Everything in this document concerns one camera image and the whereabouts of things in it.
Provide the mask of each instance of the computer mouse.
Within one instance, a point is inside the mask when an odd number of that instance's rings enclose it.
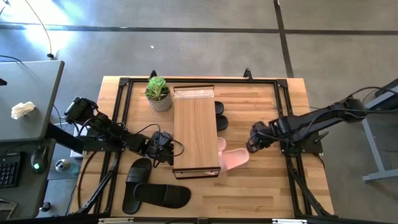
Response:
[[[33,172],[43,174],[49,166],[48,150],[46,146],[39,146],[30,157]]]

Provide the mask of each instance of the crumpled tissue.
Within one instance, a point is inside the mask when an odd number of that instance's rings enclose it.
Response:
[[[34,110],[35,107],[36,106],[30,101],[27,103],[18,103],[11,108],[11,118],[18,119],[21,116],[24,116],[25,114]]]

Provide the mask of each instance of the pink slipper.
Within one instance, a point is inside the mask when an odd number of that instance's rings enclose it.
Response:
[[[218,151],[224,151],[226,149],[226,141],[225,139],[221,137],[217,137],[217,145],[218,145]]]
[[[249,152],[243,148],[230,151],[218,151],[218,160],[221,167],[220,174],[247,163],[249,158]],[[206,172],[206,174],[215,175],[213,172]]]

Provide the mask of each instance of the black slipper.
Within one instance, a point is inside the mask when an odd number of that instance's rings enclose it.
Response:
[[[224,112],[224,104],[220,101],[214,101],[216,106],[216,115],[221,115]]]
[[[140,202],[166,208],[181,208],[191,199],[191,191],[178,185],[137,184],[134,198]]]
[[[147,158],[141,158],[133,162],[126,179],[126,191],[123,199],[123,212],[134,214],[138,211],[141,202],[134,198],[134,188],[137,184],[147,183],[152,169],[152,163]]]
[[[222,131],[228,127],[228,118],[224,115],[216,116],[217,131]]]

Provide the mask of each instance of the bottle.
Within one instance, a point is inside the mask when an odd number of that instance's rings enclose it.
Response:
[[[60,159],[55,163],[55,170],[67,174],[79,175],[80,166],[67,159]]]

